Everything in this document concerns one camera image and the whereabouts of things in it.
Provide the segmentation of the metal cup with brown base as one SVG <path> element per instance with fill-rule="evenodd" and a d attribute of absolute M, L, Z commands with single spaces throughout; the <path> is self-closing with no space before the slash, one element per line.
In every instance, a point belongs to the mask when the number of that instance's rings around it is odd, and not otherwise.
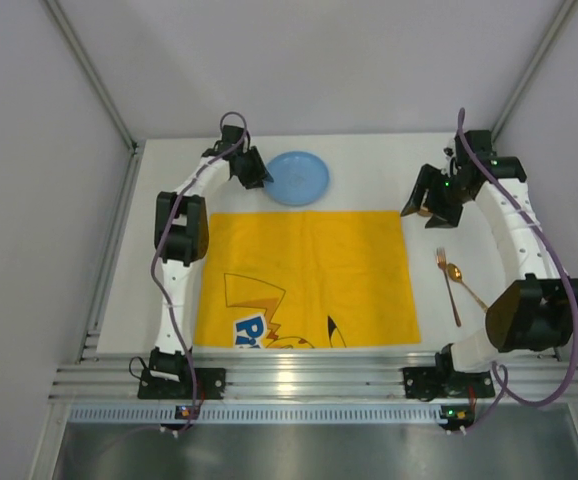
<path fill-rule="evenodd" d="M 431 217 L 433 215 L 433 213 L 425 205 L 420 206 L 418 214 L 423 217 Z"/>

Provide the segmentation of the rose gold fork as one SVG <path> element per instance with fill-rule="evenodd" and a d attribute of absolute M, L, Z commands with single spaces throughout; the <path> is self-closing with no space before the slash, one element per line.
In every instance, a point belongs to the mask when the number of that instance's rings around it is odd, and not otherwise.
<path fill-rule="evenodd" d="M 436 251 L 435 251 L 435 255 L 436 255 L 436 264 L 438 266 L 438 268 L 442 271 L 444 280 L 445 280 L 445 285 L 448 291 L 448 296 L 449 296 L 449 301 L 450 301 L 450 305 L 451 305 L 451 309 L 452 309 L 452 313 L 453 313 L 453 317 L 454 317 L 454 321 L 455 324 L 458 328 L 462 327 L 462 321 L 461 321 L 461 317 L 454 299 L 454 295 L 453 295 L 453 291 L 451 289 L 451 281 L 449 279 L 449 274 L 447 271 L 447 258 L 446 258 L 446 252 L 445 249 L 443 247 L 437 247 Z"/>

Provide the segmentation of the light blue plate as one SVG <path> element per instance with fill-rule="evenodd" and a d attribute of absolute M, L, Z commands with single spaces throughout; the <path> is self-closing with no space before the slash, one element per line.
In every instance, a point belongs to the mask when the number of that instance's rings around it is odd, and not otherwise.
<path fill-rule="evenodd" d="M 283 205 L 299 207 L 312 204 L 329 187 L 328 166 L 310 152 L 282 153 L 273 158 L 266 169 L 272 181 L 264 182 L 264 190 L 274 201 Z"/>

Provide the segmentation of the yellow cartoon placemat cloth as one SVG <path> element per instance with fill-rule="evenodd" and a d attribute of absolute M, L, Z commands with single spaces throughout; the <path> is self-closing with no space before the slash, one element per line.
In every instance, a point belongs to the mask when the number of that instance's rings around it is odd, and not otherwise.
<path fill-rule="evenodd" d="M 395 211 L 217 213 L 195 343 L 346 349 L 421 341 Z"/>

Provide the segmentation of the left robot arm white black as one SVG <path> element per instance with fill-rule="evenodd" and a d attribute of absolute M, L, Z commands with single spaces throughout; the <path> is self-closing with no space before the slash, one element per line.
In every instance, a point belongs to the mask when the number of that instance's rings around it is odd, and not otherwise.
<path fill-rule="evenodd" d="M 187 383 L 193 341 L 194 294 L 209 246 L 210 198 L 230 179 L 246 189 L 272 180 L 255 146 L 226 146 L 223 142 L 203 154 L 193 173 L 174 191 L 156 199 L 155 254 L 151 276 L 162 299 L 160 325 L 148 371 L 165 380 Z"/>

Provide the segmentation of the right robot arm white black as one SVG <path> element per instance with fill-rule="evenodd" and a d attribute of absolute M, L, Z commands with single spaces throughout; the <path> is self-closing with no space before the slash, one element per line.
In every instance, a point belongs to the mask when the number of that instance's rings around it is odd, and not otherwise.
<path fill-rule="evenodd" d="M 574 325 L 571 308 L 578 307 L 578 278 L 566 293 L 556 264 L 536 234 L 540 223 L 531 206 L 526 175 L 514 157 L 486 160 L 491 183 L 473 162 L 448 162 L 443 169 L 421 167 L 402 213 L 426 210 L 430 228 L 455 228 L 465 203 L 474 202 L 493 234 L 505 272 L 505 290 L 488 307 L 484 325 L 450 344 L 454 370 L 477 372 L 513 351 L 541 352 L 567 345 Z"/>

